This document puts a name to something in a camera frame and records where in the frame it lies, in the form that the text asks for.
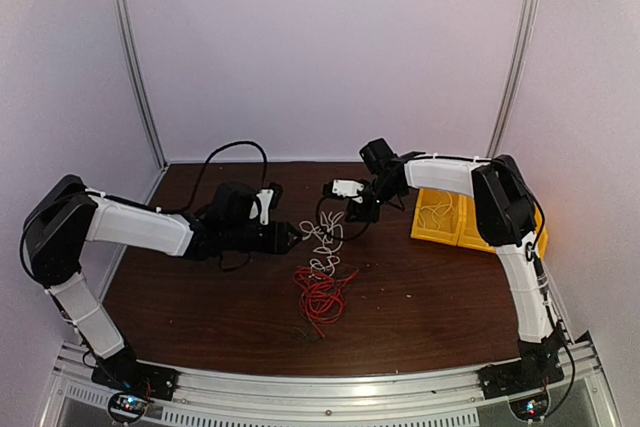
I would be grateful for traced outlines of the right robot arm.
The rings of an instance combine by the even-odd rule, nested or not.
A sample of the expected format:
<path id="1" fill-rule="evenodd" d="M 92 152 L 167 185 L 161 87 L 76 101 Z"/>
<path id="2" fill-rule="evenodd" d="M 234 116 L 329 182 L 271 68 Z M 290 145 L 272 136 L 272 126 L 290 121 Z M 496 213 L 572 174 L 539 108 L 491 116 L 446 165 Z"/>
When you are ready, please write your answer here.
<path id="1" fill-rule="evenodd" d="M 360 151 L 371 180 L 335 180 L 328 191 L 345 198 L 350 222 L 375 223 L 382 205 L 412 189 L 461 194 L 475 204 L 480 237 L 494 247 L 516 308 L 518 348 L 513 366 L 519 387 L 535 387 L 551 371 L 563 338 L 549 294 L 538 243 L 544 216 L 509 155 L 492 159 L 441 156 L 412 151 L 396 154 L 382 139 Z"/>

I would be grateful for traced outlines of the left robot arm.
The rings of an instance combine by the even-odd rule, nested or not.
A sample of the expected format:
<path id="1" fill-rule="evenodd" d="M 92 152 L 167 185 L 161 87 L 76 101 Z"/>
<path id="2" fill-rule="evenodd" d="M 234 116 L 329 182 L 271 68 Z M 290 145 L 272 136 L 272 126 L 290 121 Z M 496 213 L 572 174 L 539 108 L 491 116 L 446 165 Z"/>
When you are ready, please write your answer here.
<path id="1" fill-rule="evenodd" d="M 88 285 L 82 262 L 99 246 L 137 248 L 189 261 L 228 252 L 286 255 L 302 240 L 295 225 L 272 217 L 278 184 L 256 189 L 225 182 L 213 199 L 191 211 L 143 205 L 88 187 L 66 175 L 25 219 L 19 243 L 23 269 L 67 316 L 123 391 L 137 389 L 144 371 L 125 352 L 124 334 Z"/>

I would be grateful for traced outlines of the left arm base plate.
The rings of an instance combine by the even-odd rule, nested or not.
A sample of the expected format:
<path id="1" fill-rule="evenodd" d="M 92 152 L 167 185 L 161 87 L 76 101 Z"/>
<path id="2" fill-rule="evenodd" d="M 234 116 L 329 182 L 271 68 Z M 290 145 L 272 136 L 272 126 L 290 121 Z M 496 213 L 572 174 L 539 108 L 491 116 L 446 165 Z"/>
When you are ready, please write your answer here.
<path id="1" fill-rule="evenodd" d="M 175 369 L 140 362 L 120 352 L 108 359 L 98 358 L 91 381 L 138 397 L 171 401 L 177 377 Z"/>

